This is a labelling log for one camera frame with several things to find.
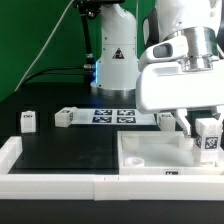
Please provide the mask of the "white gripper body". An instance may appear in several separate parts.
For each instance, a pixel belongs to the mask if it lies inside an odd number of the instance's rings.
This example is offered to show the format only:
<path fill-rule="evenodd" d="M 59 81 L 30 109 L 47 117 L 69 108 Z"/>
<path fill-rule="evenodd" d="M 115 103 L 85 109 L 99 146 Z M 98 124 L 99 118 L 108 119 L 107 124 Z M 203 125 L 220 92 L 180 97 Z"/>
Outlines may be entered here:
<path fill-rule="evenodd" d="M 177 62 L 147 65 L 136 84 L 142 114 L 224 105 L 224 60 L 210 71 L 183 72 Z"/>

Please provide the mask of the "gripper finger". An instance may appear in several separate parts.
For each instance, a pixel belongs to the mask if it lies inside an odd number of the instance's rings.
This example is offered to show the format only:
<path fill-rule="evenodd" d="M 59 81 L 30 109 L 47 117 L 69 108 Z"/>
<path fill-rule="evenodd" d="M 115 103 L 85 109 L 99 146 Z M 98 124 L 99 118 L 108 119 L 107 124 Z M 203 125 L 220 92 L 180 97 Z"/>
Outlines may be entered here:
<path fill-rule="evenodd" d="M 183 129 L 185 137 L 191 136 L 191 125 L 187 120 L 188 112 L 186 109 L 177 109 L 175 112 L 175 119 L 180 127 Z"/>
<path fill-rule="evenodd" d="M 215 107 L 215 109 L 214 109 L 214 117 L 218 121 L 223 121 L 224 120 L 224 105 Z"/>

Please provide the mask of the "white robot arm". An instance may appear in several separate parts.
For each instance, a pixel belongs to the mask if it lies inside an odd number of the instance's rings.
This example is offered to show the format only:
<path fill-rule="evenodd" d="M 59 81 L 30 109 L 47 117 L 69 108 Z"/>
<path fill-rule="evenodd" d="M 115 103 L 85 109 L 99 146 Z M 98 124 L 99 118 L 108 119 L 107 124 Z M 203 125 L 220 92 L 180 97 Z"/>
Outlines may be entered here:
<path fill-rule="evenodd" d="M 172 112 L 191 134 L 189 110 L 224 117 L 224 0 L 156 0 L 143 22 L 146 49 L 131 52 L 133 29 L 117 5 L 102 8 L 102 55 L 91 87 L 105 95 L 136 94 L 143 114 Z"/>

